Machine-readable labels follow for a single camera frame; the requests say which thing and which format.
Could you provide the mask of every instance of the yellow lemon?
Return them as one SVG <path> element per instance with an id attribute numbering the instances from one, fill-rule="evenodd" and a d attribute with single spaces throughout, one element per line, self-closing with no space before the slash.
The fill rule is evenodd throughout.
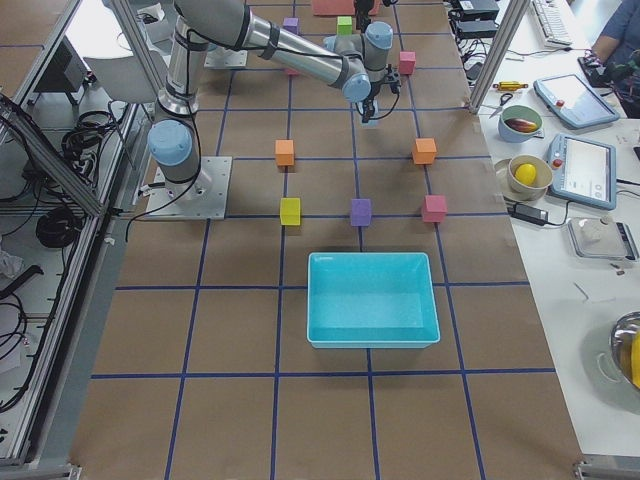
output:
<path id="1" fill-rule="evenodd" d="M 530 187 L 533 185 L 533 182 L 536 181 L 536 167 L 531 163 L 523 163 L 518 168 L 516 168 L 513 176 L 523 185 Z"/>

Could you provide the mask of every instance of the keyboard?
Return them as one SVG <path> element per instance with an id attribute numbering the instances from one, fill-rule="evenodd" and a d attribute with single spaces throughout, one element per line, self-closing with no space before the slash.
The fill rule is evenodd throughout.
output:
<path id="1" fill-rule="evenodd" d="M 545 47 L 562 48 L 573 43 L 555 3 L 562 1 L 564 0 L 531 0 L 531 8 L 535 13 L 534 23 L 542 34 Z"/>

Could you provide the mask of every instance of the light blue joint cap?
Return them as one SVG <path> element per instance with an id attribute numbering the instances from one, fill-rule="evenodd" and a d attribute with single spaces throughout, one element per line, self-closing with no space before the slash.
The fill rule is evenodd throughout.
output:
<path id="1" fill-rule="evenodd" d="M 342 94 L 351 103 L 361 102 L 371 91 L 371 83 L 366 73 L 358 73 L 342 86 Z"/>
<path id="2" fill-rule="evenodd" d="M 163 120 L 151 127 L 147 145 L 159 164 L 175 167 L 191 155 L 191 132 L 176 120 Z"/>
<path id="3" fill-rule="evenodd" d="M 391 49 L 393 29 L 387 23 L 373 22 L 367 27 L 364 34 L 374 47 L 378 47 L 381 50 Z"/>
<path id="4" fill-rule="evenodd" d="M 336 51 L 336 36 L 332 35 L 331 37 L 325 37 L 322 41 L 324 48 L 329 50 L 330 52 Z"/>

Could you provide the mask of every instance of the turquoise plastic bin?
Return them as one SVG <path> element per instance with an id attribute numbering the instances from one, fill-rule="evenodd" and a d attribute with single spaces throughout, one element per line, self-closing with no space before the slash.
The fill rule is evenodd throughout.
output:
<path id="1" fill-rule="evenodd" d="M 440 341 L 425 253 L 312 253 L 308 276 L 307 339 L 316 348 Z"/>

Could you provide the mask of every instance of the pot handle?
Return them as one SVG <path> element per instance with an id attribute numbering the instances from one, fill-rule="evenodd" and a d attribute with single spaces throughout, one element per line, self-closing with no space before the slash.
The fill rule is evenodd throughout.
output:
<path id="1" fill-rule="evenodd" d="M 596 364 L 598 365 L 598 370 L 600 370 L 600 373 L 602 373 L 602 375 L 604 375 L 604 377 L 610 382 L 620 383 L 622 379 L 620 378 L 620 375 L 617 373 L 617 371 L 614 370 L 613 374 L 611 373 L 611 369 L 613 367 L 612 363 L 613 360 L 611 360 L 604 352 L 600 352 L 596 357 Z"/>

